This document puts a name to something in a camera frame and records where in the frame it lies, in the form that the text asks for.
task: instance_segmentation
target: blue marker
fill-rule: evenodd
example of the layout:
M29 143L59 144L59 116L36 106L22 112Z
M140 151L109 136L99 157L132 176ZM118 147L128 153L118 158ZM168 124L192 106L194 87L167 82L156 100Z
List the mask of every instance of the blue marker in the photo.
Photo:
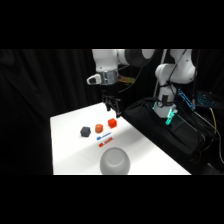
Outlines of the blue marker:
M105 135L103 135L103 136L101 136L101 137L98 137L96 140L100 140L100 139L102 139L102 138L105 138L105 137L107 137L108 135L110 135L111 134L111 132L109 132L109 133L107 133L107 134L105 134Z

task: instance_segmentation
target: black cube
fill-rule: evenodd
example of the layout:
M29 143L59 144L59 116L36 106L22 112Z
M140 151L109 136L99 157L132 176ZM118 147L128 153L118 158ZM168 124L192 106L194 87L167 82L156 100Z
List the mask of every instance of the black cube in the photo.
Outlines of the black cube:
M81 135L82 137L89 137L90 136L90 133L91 133L91 130L89 127L83 127L82 130L81 130Z

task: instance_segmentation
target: gray bowl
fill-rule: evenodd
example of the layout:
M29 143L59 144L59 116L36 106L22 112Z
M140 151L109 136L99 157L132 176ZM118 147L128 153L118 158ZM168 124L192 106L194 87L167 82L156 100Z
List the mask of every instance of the gray bowl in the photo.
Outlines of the gray bowl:
M128 155L122 149L108 149L100 161L103 175L128 175L131 163Z

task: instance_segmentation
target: small block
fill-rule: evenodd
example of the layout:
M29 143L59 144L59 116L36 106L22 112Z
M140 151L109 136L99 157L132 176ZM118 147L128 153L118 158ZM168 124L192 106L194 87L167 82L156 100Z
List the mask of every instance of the small block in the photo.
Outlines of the small block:
M115 119L111 119L108 121L108 125L110 126L110 128L115 128L117 127L117 121Z
M103 131L103 125L97 124L95 128L96 133L101 133Z
M81 130L81 135L82 137L86 137L88 138L91 134L91 130L89 127L83 127L82 130Z

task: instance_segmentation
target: green light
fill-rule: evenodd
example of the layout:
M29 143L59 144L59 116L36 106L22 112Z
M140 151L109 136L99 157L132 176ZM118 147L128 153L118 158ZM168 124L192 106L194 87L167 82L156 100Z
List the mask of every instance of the green light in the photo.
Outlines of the green light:
M171 121L172 121L172 119L167 119L166 125L170 125Z
M153 108L152 108L153 110L155 110L155 106L156 106L156 102L155 102L155 104L154 104L154 106L153 106Z
M169 111L169 114L168 114L168 116L167 116L166 125L170 125L170 123L171 123L171 121L172 121L174 115L175 115L175 114L173 113L172 108L171 108L170 111Z

